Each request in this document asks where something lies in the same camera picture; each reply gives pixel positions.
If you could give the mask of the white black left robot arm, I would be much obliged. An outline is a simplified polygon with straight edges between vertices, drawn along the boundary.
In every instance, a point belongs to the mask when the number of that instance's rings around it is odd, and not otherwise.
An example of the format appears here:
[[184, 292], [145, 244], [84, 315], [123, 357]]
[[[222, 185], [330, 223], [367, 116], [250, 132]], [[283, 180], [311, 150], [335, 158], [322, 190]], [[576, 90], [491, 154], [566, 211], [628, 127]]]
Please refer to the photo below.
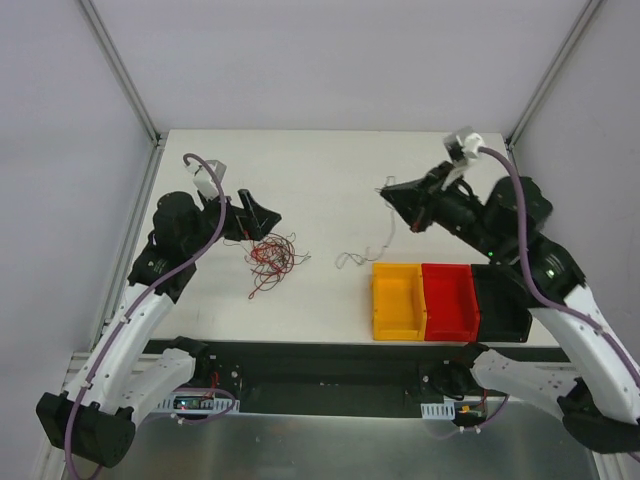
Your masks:
[[208, 346], [179, 336], [143, 373], [134, 366], [151, 334], [180, 299], [196, 262], [219, 239], [259, 241], [280, 222], [246, 189], [241, 204], [215, 196], [201, 206], [189, 193], [163, 195], [147, 243], [134, 261], [124, 298], [89, 359], [59, 394], [45, 393], [36, 414], [50, 443], [100, 468], [119, 464], [137, 428], [173, 391], [213, 384]]

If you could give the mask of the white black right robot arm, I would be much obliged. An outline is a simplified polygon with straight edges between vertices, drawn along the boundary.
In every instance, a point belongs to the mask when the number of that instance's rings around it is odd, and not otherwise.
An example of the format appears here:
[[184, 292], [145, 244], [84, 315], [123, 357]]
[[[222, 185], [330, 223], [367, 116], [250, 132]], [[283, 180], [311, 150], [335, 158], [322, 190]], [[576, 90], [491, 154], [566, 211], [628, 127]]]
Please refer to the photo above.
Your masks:
[[541, 228], [552, 205], [512, 165], [481, 202], [453, 164], [382, 188], [415, 232], [437, 224], [485, 255], [516, 297], [554, 337], [576, 372], [545, 372], [481, 343], [451, 361], [461, 394], [479, 388], [515, 396], [557, 418], [578, 443], [601, 454], [639, 454], [639, 365], [598, 307], [571, 254]]

